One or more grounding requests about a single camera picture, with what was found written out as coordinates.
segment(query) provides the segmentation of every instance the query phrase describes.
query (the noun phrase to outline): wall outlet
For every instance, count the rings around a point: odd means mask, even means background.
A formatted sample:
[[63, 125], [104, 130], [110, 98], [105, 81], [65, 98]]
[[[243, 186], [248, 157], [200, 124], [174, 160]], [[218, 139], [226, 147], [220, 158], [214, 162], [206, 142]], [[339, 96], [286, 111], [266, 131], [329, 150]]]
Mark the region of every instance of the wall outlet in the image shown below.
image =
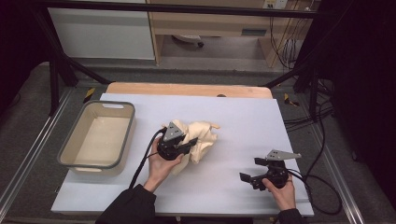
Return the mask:
[[275, 8], [276, 0], [265, 0], [262, 8]]
[[288, 0], [265, 0], [262, 8], [285, 9]]
[[275, 8], [276, 9], [285, 9], [288, 0], [276, 0]]

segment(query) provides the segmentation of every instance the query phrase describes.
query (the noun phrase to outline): right hand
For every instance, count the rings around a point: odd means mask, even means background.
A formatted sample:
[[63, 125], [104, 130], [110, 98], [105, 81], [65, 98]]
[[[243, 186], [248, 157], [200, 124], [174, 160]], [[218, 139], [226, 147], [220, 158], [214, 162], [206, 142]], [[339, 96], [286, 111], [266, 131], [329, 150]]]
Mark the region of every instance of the right hand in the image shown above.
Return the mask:
[[289, 175], [288, 181], [286, 182], [285, 187], [282, 189], [275, 187], [274, 184], [267, 178], [264, 178], [262, 183], [273, 194], [280, 211], [296, 208], [294, 185], [291, 175]]

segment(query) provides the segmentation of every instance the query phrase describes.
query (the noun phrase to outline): dark curtain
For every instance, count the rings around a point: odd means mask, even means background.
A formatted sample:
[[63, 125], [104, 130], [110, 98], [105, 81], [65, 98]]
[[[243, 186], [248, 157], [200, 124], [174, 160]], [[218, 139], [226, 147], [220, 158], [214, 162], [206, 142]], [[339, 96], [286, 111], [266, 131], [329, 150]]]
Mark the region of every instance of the dark curtain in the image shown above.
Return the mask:
[[[339, 1], [323, 0], [328, 8]], [[318, 75], [334, 83], [332, 102], [358, 154], [396, 209], [396, 1], [355, 0], [335, 31]], [[330, 27], [313, 24], [302, 49], [312, 50]]]

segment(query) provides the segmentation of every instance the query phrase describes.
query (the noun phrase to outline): white board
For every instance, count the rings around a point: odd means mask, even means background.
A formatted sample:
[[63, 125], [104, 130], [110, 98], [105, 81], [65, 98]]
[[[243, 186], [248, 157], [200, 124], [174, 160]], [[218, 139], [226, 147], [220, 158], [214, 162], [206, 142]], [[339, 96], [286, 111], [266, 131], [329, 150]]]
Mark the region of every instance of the white board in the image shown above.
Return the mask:
[[[156, 190], [158, 215], [257, 217], [279, 212], [271, 193], [254, 190], [239, 178], [239, 173], [266, 173], [266, 167], [254, 164], [255, 157], [264, 158], [272, 149], [292, 152], [276, 100], [108, 93], [101, 100], [135, 106], [136, 128], [125, 169], [118, 176], [69, 171], [53, 212], [104, 211], [128, 188], [152, 135], [172, 119], [185, 123], [205, 120], [221, 128], [213, 130], [218, 141], [198, 164], [190, 162], [179, 175], [169, 175]], [[299, 170], [295, 160], [287, 160], [286, 166]], [[148, 174], [147, 162], [136, 183], [143, 185]], [[297, 208], [303, 216], [313, 216], [303, 183], [295, 180], [294, 185]]]

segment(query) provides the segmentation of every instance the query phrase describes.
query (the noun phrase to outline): crumpled cloth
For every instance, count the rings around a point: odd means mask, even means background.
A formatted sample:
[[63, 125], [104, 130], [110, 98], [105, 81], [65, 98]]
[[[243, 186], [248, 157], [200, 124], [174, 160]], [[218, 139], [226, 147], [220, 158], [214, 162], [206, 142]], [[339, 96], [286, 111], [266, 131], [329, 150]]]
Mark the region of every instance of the crumpled cloth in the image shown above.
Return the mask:
[[186, 134], [180, 145], [186, 144], [191, 139], [198, 137], [198, 141], [196, 145], [191, 148], [190, 153], [184, 155], [181, 163], [172, 169], [172, 174], [177, 175], [187, 166], [189, 161], [197, 164], [202, 159], [218, 139], [218, 135], [211, 132], [212, 128], [219, 129], [220, 126], [207, 121], [196, 121], [189, 125], [184, 124], [178, 119], [174, 119], [172, 122]]

